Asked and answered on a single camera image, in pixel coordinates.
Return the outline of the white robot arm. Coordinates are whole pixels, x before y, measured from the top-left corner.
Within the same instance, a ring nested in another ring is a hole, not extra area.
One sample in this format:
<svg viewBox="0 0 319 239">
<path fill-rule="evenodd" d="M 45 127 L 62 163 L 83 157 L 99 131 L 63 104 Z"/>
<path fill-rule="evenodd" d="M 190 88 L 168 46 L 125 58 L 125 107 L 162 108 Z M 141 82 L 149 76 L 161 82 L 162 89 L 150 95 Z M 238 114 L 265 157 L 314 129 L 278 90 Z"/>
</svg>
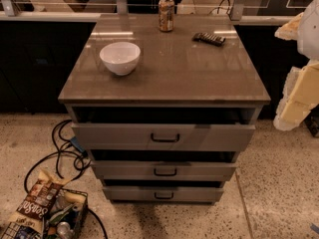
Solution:
<svg viewBox="0 0 319 239">
<path fill-rule="evenodd" d="M 302 69 L 292 67 L 288 73 L 273 121 L 279 130 L 292 130 L 319 105 L 319 0 L 279 27 L 275 36 L 296 40 L 298 53 L 309 59 Z"/>
</svg>

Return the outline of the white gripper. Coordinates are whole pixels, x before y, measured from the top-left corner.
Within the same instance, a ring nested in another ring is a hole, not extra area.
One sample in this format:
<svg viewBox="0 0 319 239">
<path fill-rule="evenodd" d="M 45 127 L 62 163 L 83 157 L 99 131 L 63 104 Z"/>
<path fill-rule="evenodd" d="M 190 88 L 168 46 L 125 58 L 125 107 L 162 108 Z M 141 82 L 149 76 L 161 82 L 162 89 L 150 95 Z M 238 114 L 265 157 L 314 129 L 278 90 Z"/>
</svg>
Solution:
<svg viewBox="0 0 319 239">
<path fill-rule="evenodd" d="M 298 27 L 302 16 L 303 12 L 279 27 L 274 36 L 286 41 L 297 40 Z M 319 104 L 319 63 L 302 68 L 290 98 L 294 102 L 309 106 L 311 109 Z"/>
</svg>

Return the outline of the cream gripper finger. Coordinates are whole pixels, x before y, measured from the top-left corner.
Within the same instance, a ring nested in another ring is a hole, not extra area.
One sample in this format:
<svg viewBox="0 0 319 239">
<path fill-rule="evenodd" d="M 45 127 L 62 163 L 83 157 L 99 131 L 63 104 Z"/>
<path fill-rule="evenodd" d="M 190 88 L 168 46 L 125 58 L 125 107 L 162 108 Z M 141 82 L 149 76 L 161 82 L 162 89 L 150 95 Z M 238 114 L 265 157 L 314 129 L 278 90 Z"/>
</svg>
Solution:
<svg viewBox="0 0 319 239">
<path fill-rule="evenodd" d="M 298 127 L 304 119 L 310 114 L 310 106 L 295 102 L 290 99 L 290 95 L 296 85 L 300 69 L 292 67 L 287 75 L 283 87 L 283 97 L 280 100 L 273 125 L 283 131 L 293 130 Z"/>
</svg>

